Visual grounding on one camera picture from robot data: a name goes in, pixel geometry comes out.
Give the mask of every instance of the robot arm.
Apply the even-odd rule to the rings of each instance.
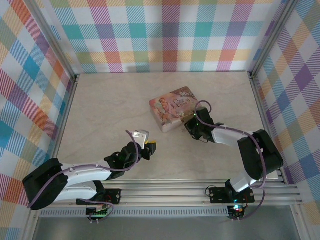
[[[196,115],[204,123],[216,127],[202,124]],[[212,143],[239,148],[244,170],[225,183],[224,192],[227,196],[225,203],[237,201],[238,194],[249,189],[252,184],[263,177],[261,158],[253,141],[241,132],[226,129],[227,126],[223,123],[215,124],[205,107],[198,108],[194,117],[185,124],[185,127],[195,140],[204,138]],[[270,174],[283,166],[284,161],[265,130],[258,130],[249,134],[255,138],[260,146],[266,166],[266,174]]]
[[[34,202],[30,208],[40,210],[61,200],[105,201],[105,189],[100,181],[123,176],[136,160],[150,160],[156,151],[156,143],[148,143],[149,132],[140,130],[130,134],[137,149],[133,142],[129,142],[120,152],[91,164],[66,164],[52,158],[38,167],[22,181],[29,202]]]

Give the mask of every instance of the cable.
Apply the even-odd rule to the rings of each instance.
[[[135,138],[132,136],[132,134],[126,130],[125,131],[127,134],[129,134],[131,140],[133,141],[133,144],[134,144],[134,147],[135,147],[135,151],[136,151],[136,159],[135,159],[135,162],[129,166],[129,167],[126,167],[126,168],[123,168],[123,169],[116,169],[116,168],[109,168],[109,167],[104,167],[104,166],[101,166],[101,165],[96,165],[96,164],[85,164],[85,165],[80,165],[80,166],[73,166],[73,167],[69,167],[69,168],[66,168],[65,170],[62,170],[60,172],[58,172],[57,174],[55,174],[54,176],[52,176],[44,185],[43,187],[40,189],[40,191],[37,193],[37,195],[34,197],[34,199],[32,200],[32,202],[29,203],[29,205],[27,206],[27,208],[31,208],[35,202],[38,200],[38,198],[41,196],[41,194],[44,192],[44,190],[49,186],[49,184],[56,178],[58,177],[59,175],[61,174],[64,174],[66,172],[69,172],[69,171],[74,171],[74,170],[77,170],[77,169],[82,169],[82,168],[87,168],[87,167],[95,167],[95,168],[99,168],[99,169],[104,169],[104,170],[107,170],[107,171],[112,171],[112,172],[124,172],[124,171],[128,171],[130,169],[132,169],[137,163],[138,163],[138,160],[139,160],[139,149],[138,149],[138,145],[135,141]]]
[[[209,197],[209,198],[210,198],[210,195],[207,194],[207,190],[208,190],[208,188],[210,188],[210,187],[216,188],[216,186],[210,185],[210,186],[208,186],[208,187],[204,190],[204,194],[205,194],[207,197]]]
[[[107,217],[109,217],[112,213],[113,213],[113,211],[114,211],[114,209],[115,209],[115,206],[111,203],[111,202],[107,202],[107,201],[91,201],[91,200],[86,200],[86,199],[80,199],[81,201],[84,201],[84,202],[86,202],[86,203],[89,203],[89,204],[103,204],[103,205],[109,205],[109,206],[111,206],[112,207],[112,209],[111,209],[111,211],[106,215],[106,216],[104,216],[103,218],[101,218],[100,220],[96,220],[96,223],[98,224],[99,222],[102,222],[102,221],[104,221],[104,220],[106,220],[107,219]],[[93,222],[93,220],[91,219],[91,217],[92,217],[92,214],[90,214],[89,215],[89,220],[91,221],[91,223]]]
[[[248,207],[248,203],[249,203],[247,195],[244,195],[244,198],[245,198],[245,200],[246,200],[246,206],[245,206],[245,208],[247,208],[247,207]]]
[[[251,187],[251,188],[254,188],[254,189],[261,189],[261,188],[263,188],[263,187],[265,186],[265,184],[266,184],[266,181],[267,181],[267,167],[266,167],[266,162],[265,162],[264,156],[263,156],[263,154],[262,154],[261,148],[260,148],[257,140],[256,140],[251,134],[249,134],[249,133],[247,133],[247,132],[245,132],[245,131],[241,131],[241,130],[238,130],[238,129],[235,129],[235,128],[231,128],[231,127],[227,127],[227,126],[212,125],[212,124],[208,124],[208,123],[202,121],[202,120],[200,119],[200,117],[198,116],[198,113],[197,113],[197,108],[198,108],[198,105],[199,105],[200,103],[206,103],[206,104],[208,104],[209,107],[210,107],[209,113],[211,113],[211,111],[212,111],[212,106],[211,106],[211,104],[210,104],[208,101],[206,101],[206,100],[198,101],[198,103],[197,103],[197,104],[195,105],[195,107],[194,107],[194,113],[195,113],[195,116],[196,116],[196,118],[198,119],[198,121],[199,121],[200,123],[202,123],[203,125],[209,126],[209,127],[213,127],[213,128],[217,128],[217,129],[229,130],[229,131],[233,131],[233,132],[236,132],[236,133],[243,134],[243,135],[245,135],[245,136],[248,136],[248,137],[253,141],[253,143],[254,143],[254,145],[255,145],[258,153],[259,153],[260,159],[261,159],[262,172],[263,172],[263,174],[262,174],[263,180],[262,180],[261,185],[259,185],[259,186],[250,186],[250,187]]]
[[[238,129],[235,129],[235,128],[231,128],[231,127],[226,127],[226,126],[212,125],[212,124],[208,124],[208,123],[202,121],[202,120],[200,119],[200,117],[198,116],[198,113],[197,113],[197,108],[198,108],[198,105],[199,105],[200,103],[206,103],[206,104],[208,104],[209,107],[210,107],[209,113],[211,113],[211,111],[212,111],[212,106],[211,106],[211,104],[210,104],[208,101],[206,101],[206,100],[198,101],[197,104],[196,104],[195,107],[194,107],[194,113],[195,113],[195,116],[196,116],[196,118],[198,119],[198,121],[199,121],[200,123],[202,123],[203,125],[209,126],[209,127],[213,127],[213,128],[217,128],[217,129],[229,130],[229,131],[233,131],[233,132],[240,133],[240,134],[243,134],[243,135],[245,135],[245,136],[248,136],[248,137],[253,141],[253,143],[254,143],[254,145],[255,145],[258,153],[259,153],[259,156],[260,156],[260,159],[261,159],[261,164],[262,164],[262,176],[263,176],[263,181],[262,181],[261,185],[259,185],[259,186],[251,186],[251,185],[250,185],[249,187],[252,188],[252,189],[253,189],[253,188],[255,188],[255,189],[262,189],[262,191],[263,191],[263,196],[262,196],[262,199],[261,199],[259,205],[258,205],[251,213],[249,213],[248,215],[244,216],[243,218],[235,218],[235,219],[238,220],[238,221],[245,220],[245,219],[251,217],[253,214],[255,214],[255,213],[258,211],[258,209],[261,207],[261,205],[262,205],[262,203],[264,202],[265,197],[266,197],[266,191],[265,191],[265,189],[264,189],[263,187],[265,186],[266,181],[267,181],[267,167],[266,167],[266,162],[265,162],[264,156],[263,156],[263,154],[262,154],[261,148],[260,148],[257,140],[256,140],[251,134],[249,134],[249,133],[247,133],[247,132],[245,132],[245,131],[241,131],[241,130],[238,130]]]

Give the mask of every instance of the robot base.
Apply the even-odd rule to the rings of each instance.
[[[249,187],[235,195],[232,200],[226,193],[225,187],[211,187],[209,195],[211,204],[250,204],[255,202],[254,192]]]
[[[121,189],[104,189],[105,193],[103,198],[106,202],[112,203],[113,205],[119,205],[121,199]],[[91,205],[94,203],[82,202],[77,199],[77,205]],[[109,209],[106,205],[103,205],[101,209],[97,209],[95,207],[87,207],[85,214],[91,215],[91,219],[93,221],[100,220],[105,217],[109,213]]]

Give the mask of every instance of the marble surface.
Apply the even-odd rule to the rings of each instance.
[[[262,129],[245,72],[82,74],[58,158],[90,163],[120,151],[130,141],[125,130],[147,130],[157,150],[123,179],[229,179],[244,167],[237,148],[203,143],[184,126],[162,133],[149,100],[188,86],[198,100],[212,104],[213,120],[244,131]]]

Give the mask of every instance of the plaid wallpaper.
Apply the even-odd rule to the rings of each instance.
[[[245,70],[281,0],[36,2],[75,72],[123,73]]]
[[[254,69],[254,67],[255,67],[255,65],[256,65],[256,63],[257,63],[257,61],[258,61],[258,59],[259,59],[259,57],[260,57],[260,55],[262,53],[262,50],[266,46],[267,41],[269,40],[271,33],[273,32],[273,30],[277,26],[277,22],[280,19],[281,14],[282,14],[283,10],[285,9],[286,4],[287,4],[288,1],[289,0],[281,0],[281,3],[278,6],[277,11],[276,11],[275,15],[273,16],[273,19],[272,19],[268,29],[266,30],[264,36],[263,36],[263,39],[262,39],[262,41],[261,41],[261,43],[259,45],[259,48],[258,48],[258,50],[256,51],[256,53],[254,55],[254,58],[253,58],[253,60],[251,62],[251,65],[250,65],[250,67],[248,69],[248,72],[252,72],[253,71],[253,69]]]
[[[0,240],[26,224],[22,180],[50,158],[70,87],[23,0],[0,0]]]
[[[320,239],[320,0],[299,1],[257,77],[286,175]]]

